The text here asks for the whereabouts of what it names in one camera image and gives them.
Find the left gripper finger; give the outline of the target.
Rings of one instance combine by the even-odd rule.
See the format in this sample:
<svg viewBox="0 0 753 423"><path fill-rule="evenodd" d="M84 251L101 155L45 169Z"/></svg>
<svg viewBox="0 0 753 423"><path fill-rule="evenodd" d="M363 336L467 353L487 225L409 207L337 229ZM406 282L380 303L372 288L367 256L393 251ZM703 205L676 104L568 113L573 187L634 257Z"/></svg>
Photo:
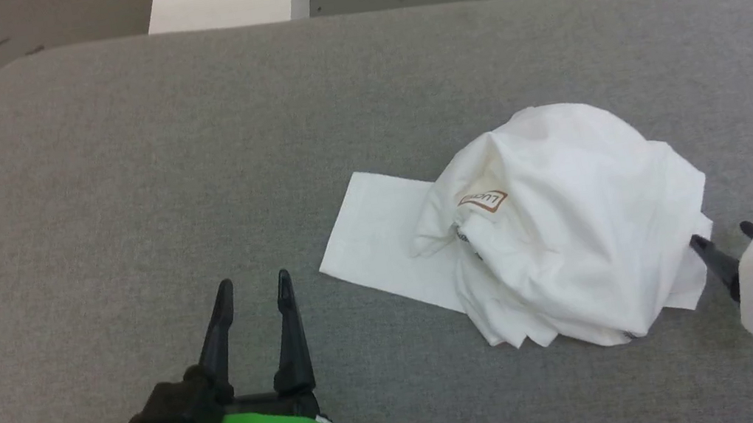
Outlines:
<svg viewBox="0 0 753 423"><path fill-rule="evenodd" d="M202 344L199 364L206 370L213 383L219 402L231 402L234 389L229 375L229 335L234 319L234 289L230 279L219 283L211 318Z"/></svg>
<svg viewBox="0 0 753 423"><path fill-rule="evenodd" d="M280 362L273 379L275 392L279 396L310 393L316 388L312 354L303 330L294 281L286 269L279 271L277 296L282 327Z"/></svg>

